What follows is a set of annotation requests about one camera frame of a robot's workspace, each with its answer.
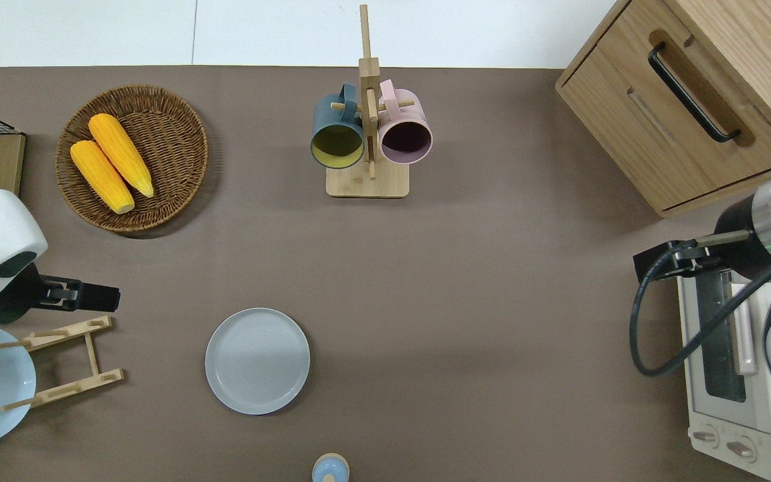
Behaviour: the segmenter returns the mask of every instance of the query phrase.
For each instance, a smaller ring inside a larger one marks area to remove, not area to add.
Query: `oven knob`
[[[755,451],[755,445],[749,437],[740,437],[737,442],[728,442],[726,446],[729,451],[746,459],[748,463],[758,460],[758,452]]]
[[[701,442],[715,442],[715,434],[710,433],[709,431],[697,431],[692,433],[692,438],[696,438],[700,440]]]
[[[689,436],[695,440],[706,443],[706,445],[711,446],[713,449],[716,449],[719,446],[719,433],[713,425],[704,425],[703,429],[698,431],[689,428]]]

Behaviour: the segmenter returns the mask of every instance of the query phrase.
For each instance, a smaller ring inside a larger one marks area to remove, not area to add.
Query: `wicker basket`
[[[147,198],[131,188],[135,208],[125,214],[115,214],[100,200],[70,158],[70,146],[92,138],[88,120],[99,112],[120,121],[151,173],[155,195]],[[201,119],[186,101],[159,86],[121,86],[98,95],[70,119],[56,149],[56,180],[64,200],[83,220],[111,232],[140,232],[168,222],[192,201],[206,168]]]

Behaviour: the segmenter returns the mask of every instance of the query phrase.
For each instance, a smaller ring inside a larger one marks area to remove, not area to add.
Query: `toaster oven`
[[[746,282],[732,271],[677,278],[683,344]],[[768,480],[771,374],[763,354],[763,325],[770,304],[771,282],[685,362],[692,447]]]

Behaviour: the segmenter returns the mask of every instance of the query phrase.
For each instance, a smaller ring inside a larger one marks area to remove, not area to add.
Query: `yellow corn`
[[[120,176],[141,194],[153,197],[151,174],[120,122],[109,114],[95,114],[88,129]]]
[[[112,211],[124,214],[135,206],[133,195],[120,180],[109,159],[94,141],[78,141],[70,146],[70,158],[88,181],[91,189],[100,196]]]

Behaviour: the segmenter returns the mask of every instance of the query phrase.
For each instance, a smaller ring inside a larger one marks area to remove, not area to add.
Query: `wooden mug holder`
[[[367,25],[367,5],[362,4],[361,49],[359,59],[359,86],[361,101],[361,131],[365,138],[364,162],[356,162],[344,169],[327,169],[327,194],[333,197],[384,197],[401,198],[410,194],[410,167],[383,158],[379,148],[377,105],[382,95],[379,89],[379,58],[371,57],[370,32]],[[411,106],[401,103],[400,106]],[[343,109],[343,104],[333,103],[333,109]]]
[[[30,333],[23,339],[18,341],[10,341],[9,343],[0,343],[0,349],[10,347],[24,347],[25,350],[35,351],[41,348],[51,347],[57,345],[63,341],[77,338],[79,336],[85,337],[85,343],[88,346],[88,361],[91,363],[91,372],[94,373],[88,378],[82,378],[69,384],[58,385],[58,387],[48,388],[34,394],[33,397],[25,400],[19,400],[18,402],[8,403],[8,405],[2,406],[0,410],[3,412],[18,406],[31,405],[35,406],[46,405],[55,400],[61,400],[74,394],[79,394],[92,388],[102,387],[103,385],[111,384],[111,382],[117,382],[123,380],[123,370],[117,368],[115,370],[109,370],[109,372],[100,373],[97,364],[97,353],[94,350],[94,340],[91,337],[91,333],[101,329],[107,329],[112,326],[110,317],[99,317],[82,323],[72,324],[60,329],[53,329],[50,331]]]

